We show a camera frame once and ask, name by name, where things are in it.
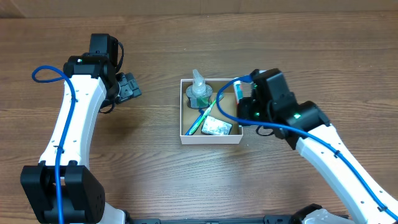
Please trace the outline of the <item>blue toothpaste tube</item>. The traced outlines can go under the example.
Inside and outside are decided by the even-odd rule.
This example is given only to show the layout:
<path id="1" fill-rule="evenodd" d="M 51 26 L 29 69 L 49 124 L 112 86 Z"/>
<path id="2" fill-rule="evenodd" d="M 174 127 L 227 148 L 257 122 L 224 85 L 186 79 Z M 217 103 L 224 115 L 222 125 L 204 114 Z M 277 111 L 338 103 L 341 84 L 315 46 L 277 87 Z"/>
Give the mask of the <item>blue toothpaste tube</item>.
<path id="1" fill-rule="evenodd" d="M 244 94 L 244 90 L 243 90 L 243 82 L 238 80 L 235 81 L 233 83 L 233 88 L 234 88 L 234 94 L 236 97 L 236 104 L 238 105 L 240 100 L 244 99 L 244 98 L 250 98 L 249 95 L 245 95 Z"/>

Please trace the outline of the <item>green toothbrush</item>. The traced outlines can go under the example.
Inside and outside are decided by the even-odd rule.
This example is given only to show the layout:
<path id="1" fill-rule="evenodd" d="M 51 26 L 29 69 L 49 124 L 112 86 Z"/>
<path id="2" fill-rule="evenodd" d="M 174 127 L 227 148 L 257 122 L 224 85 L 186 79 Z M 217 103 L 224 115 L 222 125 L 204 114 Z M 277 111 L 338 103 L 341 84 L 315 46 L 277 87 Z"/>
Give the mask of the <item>green toothbrush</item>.
<path id="1" fill-rule="evenodd" d="M 204 111 L 203 116 L 201 117 L 201 119 L 199 120 L 199 122 L 192 128 L 192 130 L 190 131 L 190 135 L 194 135 L 195 132 L 197 131 L 197 129 L 200 127 L 200 125 L 202 124 L 202 122 L 206 119 L 206 117 L 211 113 L 212 108 L 214 107 L 214 105 L 216 104 L 217 100 L 214 100 L 211 105 Z"/>

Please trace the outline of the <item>green soap packet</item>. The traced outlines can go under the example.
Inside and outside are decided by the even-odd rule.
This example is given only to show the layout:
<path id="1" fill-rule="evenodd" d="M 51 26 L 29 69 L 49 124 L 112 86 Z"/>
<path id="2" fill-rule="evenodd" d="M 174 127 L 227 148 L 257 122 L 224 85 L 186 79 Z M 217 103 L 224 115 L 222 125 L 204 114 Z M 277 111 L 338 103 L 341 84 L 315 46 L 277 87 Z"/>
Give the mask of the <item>green soap packet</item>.
<path id="1" fill-rule="evenodd" d="M 208 116 L 202 125 L 201 133 L 207 135 L 229 135 L 233 125 L 220 119 Z"/>

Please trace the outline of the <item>blue disposable razor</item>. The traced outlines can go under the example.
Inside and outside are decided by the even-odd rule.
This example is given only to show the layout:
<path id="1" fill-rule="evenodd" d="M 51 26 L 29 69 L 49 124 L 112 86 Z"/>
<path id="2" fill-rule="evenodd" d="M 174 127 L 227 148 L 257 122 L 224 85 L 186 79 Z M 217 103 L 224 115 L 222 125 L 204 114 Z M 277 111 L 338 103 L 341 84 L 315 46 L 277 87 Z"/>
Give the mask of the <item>blue disposable razor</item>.
<path id="1" fill-rule="evenodd" d="M 203 110 L 198 110 L 198 112 L 200 113 L 200 115 L 198 116 L 198 118 L 194 121 L 194 123 L 190 126 L 190 128 L 188 129 L 188 131 L 185 133 L 186 136 L 190 135 L 190 131 L 192 130 L 192 128 L 199 122 L 199 120 L 201 119 L 201 117 L 204 114 Z"/>

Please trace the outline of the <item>clear soap pump bottle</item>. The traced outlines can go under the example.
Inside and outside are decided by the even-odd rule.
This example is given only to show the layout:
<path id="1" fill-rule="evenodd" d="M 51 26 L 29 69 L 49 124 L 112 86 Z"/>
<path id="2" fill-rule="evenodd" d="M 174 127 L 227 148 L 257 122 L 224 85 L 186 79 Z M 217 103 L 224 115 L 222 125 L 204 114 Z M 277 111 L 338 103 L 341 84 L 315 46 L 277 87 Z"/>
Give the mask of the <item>clear soap pump bottle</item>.
<path id="1" fill-rule="evenodd" d="M 197 69 L 192 71 L 192 84 L 186 89 L 186 96 L 188 98 L 188 107 L 191 109 L 203 109 L 211 105 L 211 96 L 213 89 L 206 84 L 205 79 Z"/>

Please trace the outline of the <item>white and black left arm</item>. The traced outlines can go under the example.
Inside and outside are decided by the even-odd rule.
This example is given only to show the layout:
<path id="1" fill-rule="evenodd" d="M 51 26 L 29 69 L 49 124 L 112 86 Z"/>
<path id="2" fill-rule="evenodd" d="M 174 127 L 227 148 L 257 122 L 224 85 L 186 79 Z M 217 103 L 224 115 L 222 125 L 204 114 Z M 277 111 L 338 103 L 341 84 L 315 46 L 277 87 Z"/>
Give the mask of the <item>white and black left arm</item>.
<path id="1" fill-rule="evenodd" d="M 40 223 L 132 223 L 130 214 L 106 202 L 90 172 L 90 145 L 99 114 L 141 95 L 131 73 L 120 71 L 124 49 L 109 34 L 92 34 L 89 50 L 71 56 L 62 69 L 42 65 L 64 82 L 63 101 L 50 141 L 35 166 L 24 166 L 20 182 Z"/>

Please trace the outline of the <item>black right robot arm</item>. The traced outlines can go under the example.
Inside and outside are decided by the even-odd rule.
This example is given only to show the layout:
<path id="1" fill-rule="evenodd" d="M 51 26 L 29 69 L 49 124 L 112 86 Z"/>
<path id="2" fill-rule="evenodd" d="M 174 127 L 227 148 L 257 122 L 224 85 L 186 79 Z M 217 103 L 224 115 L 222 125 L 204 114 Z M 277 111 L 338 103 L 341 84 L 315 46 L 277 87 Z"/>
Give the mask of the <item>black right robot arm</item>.
<path id="1" fill-rule="evenodd" d="M 321 174 L 355 223 L 397 223 L 397 200 L 366 172 L 314 102 L 297 102 L 279 69 L 255 69 L 239 81 L 252 85 L 251 96 L 239 101 L 239 124 L 271 129 L 286 140 Z"/>

